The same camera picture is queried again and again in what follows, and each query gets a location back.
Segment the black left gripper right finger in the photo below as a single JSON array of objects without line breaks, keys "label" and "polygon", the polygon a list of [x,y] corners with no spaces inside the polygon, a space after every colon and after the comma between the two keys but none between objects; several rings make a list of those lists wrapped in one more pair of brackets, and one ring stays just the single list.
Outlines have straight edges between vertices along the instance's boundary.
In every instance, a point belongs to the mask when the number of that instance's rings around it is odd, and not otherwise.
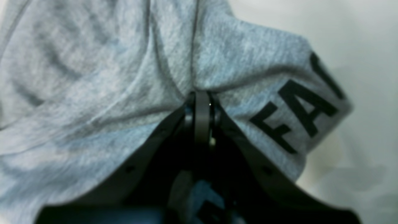
[{"label": "black left gripper right finger", "polygon": [[223,199],[205,201],[205,224],[360,224],[351,210],[309,196],[260,154],[221,108],[202,93],[203,172]]}]

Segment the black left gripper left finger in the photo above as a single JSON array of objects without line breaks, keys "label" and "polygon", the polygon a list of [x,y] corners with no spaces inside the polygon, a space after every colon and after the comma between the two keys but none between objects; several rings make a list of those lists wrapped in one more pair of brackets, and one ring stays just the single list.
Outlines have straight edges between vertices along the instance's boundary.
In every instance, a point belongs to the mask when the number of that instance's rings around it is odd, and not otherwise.
[{"label": "black left gripper left finger", "polygon": [[180,224],[168,206],[181,170],[191,169],[200,125],[201,92],[166,117],[145,143],[93,190],[64,205],[41,210],[36,224]]}]

